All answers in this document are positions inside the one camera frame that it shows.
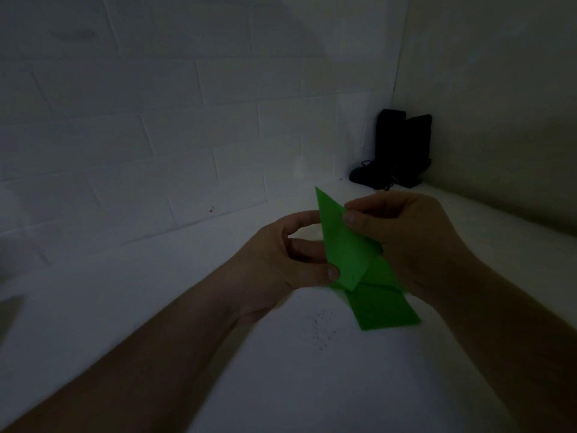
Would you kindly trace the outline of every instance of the wall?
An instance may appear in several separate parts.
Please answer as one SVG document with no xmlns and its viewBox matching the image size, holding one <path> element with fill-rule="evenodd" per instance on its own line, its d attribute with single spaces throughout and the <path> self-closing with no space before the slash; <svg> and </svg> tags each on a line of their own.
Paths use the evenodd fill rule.
<svg viewBox="0 0 577 433">
<path fill-rule="evenodd" d="M 0 0 L 0 271 L 370 157 L 408 0 Z"/>
<path fill-rule="evenodd" d="M 430 183 L 577 233 L 577 0 L 410 0 L 393 106 Z"/>
</svg>

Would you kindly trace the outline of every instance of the white surface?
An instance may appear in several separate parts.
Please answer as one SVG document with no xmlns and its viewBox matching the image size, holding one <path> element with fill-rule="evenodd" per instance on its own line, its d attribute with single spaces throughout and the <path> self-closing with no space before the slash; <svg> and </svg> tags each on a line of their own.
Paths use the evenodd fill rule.
<svg viewBox="0 0 577 433">
<path fill-rule="evenodd" d="M 370 193 L 347 181 L 321 187 L 341 203 Z M 481 259 L 577 325 L 577 240 L 417 190 L 439 198 Z M 260 226 L 315 206 L 308 189 L 5 283 L 2 299 L 25 302 L 0 346 L 0 425 L 83 371 Z M 510 431 L 509 415 L 438 315 L 410 302 L 422 325 L 362 333 L 328 289 L 295 293 L 256 325 L 191 431 Z"/>
<path fill-rule="evenodd" d="M 344 177 L 390 107 L 407 2 L 0 0 L 0 234 L 53 264 L 164 231 L 167 210 L 174 228 Z M 18 255 L 0 275 L 36 267 Z"/>
</svg>

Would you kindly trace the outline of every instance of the green origami paper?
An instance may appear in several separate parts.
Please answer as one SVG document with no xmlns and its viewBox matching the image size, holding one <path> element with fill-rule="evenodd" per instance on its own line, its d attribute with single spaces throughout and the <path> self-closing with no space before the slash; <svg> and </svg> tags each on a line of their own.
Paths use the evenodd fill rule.
<svg viewBox="0 0 577 433">
<path fill-rule="evenodd" d="M 380 255 L 379 243 L 349 230 L 342 220 L 345 209 L 316 190 L 327 260 L 340 270 L 340 278 L 331 288 L 351 307 L 361 329 L 419 323 L 421 320 Z"/>
</svg>

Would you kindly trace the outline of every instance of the skin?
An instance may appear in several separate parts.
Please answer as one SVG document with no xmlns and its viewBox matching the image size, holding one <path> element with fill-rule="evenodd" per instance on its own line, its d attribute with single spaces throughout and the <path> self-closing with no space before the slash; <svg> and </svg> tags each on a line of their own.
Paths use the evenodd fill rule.
<svg viewBox="0 0 577 433">
<path fill-rule="evenodd" d="M 435 307 L 527 431 L 577 431 L 577 333 L 480 262 L 434 198 L 386 192 L 345 205 L 409 292 Z M 229 261 L 6 432 L 170 431 L 194 379 L 237 325 L 294 289 L 338 278 L 321 243 L 289 239 L 318 211 L 267 225 Z"/>
</svg>

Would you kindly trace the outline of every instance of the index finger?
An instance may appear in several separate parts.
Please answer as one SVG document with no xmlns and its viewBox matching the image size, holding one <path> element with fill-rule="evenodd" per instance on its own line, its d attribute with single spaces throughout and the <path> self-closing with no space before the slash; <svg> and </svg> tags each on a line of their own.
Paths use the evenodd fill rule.
<svg viewBox="0 0 577 433">
<path fill-rule="evenodd" d="M 396 217 L 405 207 L 419 198 L 417 193 L 379 192 L 370 196 L 351 200 L 344 204 L 347 210 L 374 212 L 379 215 Z"/>
<path fill-rule="evenodd" d="M 300 211 L 280 218 L 275 223 L 280 225 L 287 235 L 291 235 L 300 228 L 321 223 L 321 216 L 318 210 Z"/>
</svg>

